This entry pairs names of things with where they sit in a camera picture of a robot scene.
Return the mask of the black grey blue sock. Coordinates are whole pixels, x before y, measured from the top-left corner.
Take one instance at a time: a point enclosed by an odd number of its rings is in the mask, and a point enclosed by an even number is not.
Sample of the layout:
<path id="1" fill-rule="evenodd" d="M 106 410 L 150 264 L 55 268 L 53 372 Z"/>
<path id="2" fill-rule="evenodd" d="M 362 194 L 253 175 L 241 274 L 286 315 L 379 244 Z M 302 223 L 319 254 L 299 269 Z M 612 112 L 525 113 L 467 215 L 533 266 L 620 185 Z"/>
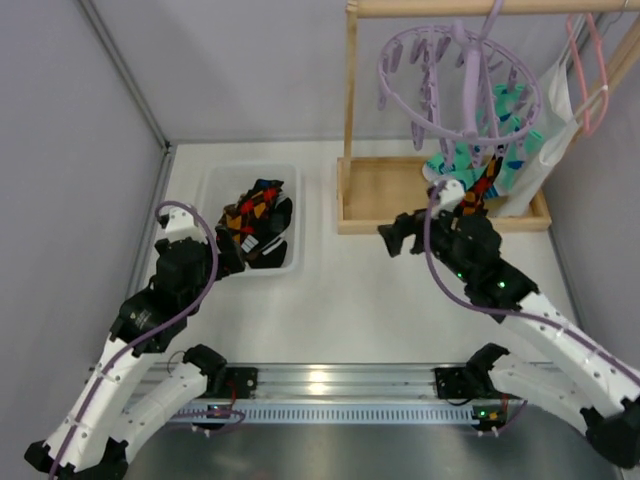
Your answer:
<path id="1" fill-rule="evenodd" d="M 245 254 L 268 249 L 281 239 L 291 223 L 293 212 L 292 200 L 284 196 L 278 199 L 266 213 L 252 219 L 248 225 L 244 240 L 240 244 Z"/>

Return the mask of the purple round clip hanger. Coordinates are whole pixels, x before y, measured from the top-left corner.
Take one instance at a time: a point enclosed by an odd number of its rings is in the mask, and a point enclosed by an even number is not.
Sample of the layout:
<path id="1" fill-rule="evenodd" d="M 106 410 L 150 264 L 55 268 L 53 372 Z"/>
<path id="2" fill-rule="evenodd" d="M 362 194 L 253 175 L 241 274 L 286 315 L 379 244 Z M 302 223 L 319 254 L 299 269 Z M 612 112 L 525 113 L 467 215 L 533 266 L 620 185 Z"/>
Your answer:
<path id="1" fill-rule="evenodd" d="M 397 106 L 409 119 L 413 146 L 439 143 L 448 163 L 457 143 L 469 146 L 472 161 L 505 155 L 504 148 L 534 127 L 543 109 L 536 76 L 525 63 L 490 34 L 503 4 L 493 3 L 482 28 L 472 31 L 460 19 L 446 25 L 427 24 L 394 35 L 377 63 L 378 107 Z M 495 111 L 496 85 L 531 88 L 525 125 L 518 133 L 501 134 Z"/>

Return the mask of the argyle sock red yellow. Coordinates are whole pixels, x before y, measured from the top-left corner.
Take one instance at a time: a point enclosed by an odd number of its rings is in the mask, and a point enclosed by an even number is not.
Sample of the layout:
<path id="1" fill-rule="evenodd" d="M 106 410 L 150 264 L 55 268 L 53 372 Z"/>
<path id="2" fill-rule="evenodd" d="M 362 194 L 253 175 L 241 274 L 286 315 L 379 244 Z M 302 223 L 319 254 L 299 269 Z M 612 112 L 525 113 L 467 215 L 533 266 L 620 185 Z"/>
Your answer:
<path id="1" fill-rule="evenodd" d="M 494 183 L 502 169 L 504 156 L 495 154 L 480 177 L 465 192 L 463 200 L 458 205 L 459 216 L 482 216 L 486 217 L 488 209 L 485 205 L 485 196 L 494 186 Z"/>

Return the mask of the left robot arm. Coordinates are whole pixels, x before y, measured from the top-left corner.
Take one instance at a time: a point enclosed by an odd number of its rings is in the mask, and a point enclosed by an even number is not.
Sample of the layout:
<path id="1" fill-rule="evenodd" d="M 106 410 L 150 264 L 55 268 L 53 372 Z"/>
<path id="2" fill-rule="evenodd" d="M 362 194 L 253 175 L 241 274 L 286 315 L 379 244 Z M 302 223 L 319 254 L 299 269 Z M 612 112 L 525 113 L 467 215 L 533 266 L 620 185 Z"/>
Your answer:
<path id="1" fill-rule="evenodd" d="M 150 367 L 199 310 L 211 279 L 243 271 L 241 249 L 223 226 L 217 254 L 192 232 L 156 243 L 156 272 L 120 307 L 103 353 L 64 422 L 24 454 L 56 479 L 121 479 L 141 447 L 184 405 L 224 383 L 226 359 L 197 344 L 173 372 L 132 408 L 126 405 Z"/>

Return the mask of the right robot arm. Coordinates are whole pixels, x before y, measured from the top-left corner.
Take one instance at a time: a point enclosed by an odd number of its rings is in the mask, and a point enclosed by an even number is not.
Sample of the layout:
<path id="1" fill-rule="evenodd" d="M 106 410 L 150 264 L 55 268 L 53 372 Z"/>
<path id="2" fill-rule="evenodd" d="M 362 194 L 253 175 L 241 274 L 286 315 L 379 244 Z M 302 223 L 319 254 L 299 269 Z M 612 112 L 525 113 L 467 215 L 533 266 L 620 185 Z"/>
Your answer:
<path id="1" fill-rule="evenodd" d="M 638 467 L 638 370 L 574 325 L 533 280 L 503 258 L 502 238 L 488 219 L 417 210 L 377 231 L 391 257 L 400 255 L 406 238 L 413 238 L 412 254 L 425 255 L 429 269 L 441 263 L 463 283 L 463 298 L 441 288 L 450 300 L 524 338 L 562 373 L 556 377 L 505 347 L 488 344 L 466 365 L 476 385 L 535 404 L 581 433 L 611 464 Z"/>

